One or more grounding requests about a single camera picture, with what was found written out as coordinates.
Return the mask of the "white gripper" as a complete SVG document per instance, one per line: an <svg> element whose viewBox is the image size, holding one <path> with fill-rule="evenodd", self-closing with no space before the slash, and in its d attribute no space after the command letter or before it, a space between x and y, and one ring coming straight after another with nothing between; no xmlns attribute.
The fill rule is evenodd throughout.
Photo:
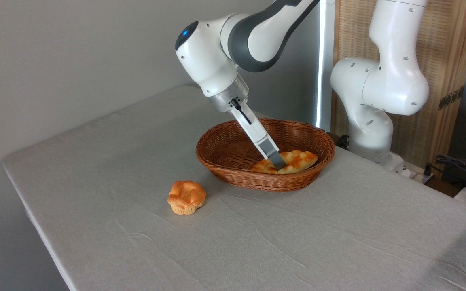
<svg viewBox="0 0 466 291"><path fill-rule="evenodd" d="M252 109L246 102L239 103L231 101L231 114L239 122L250 140L255 144L262 156L270 160L273 166L280 170L287 166L283 157L279 153L279 148L267 133L266 128L261 124Z"/></svg>

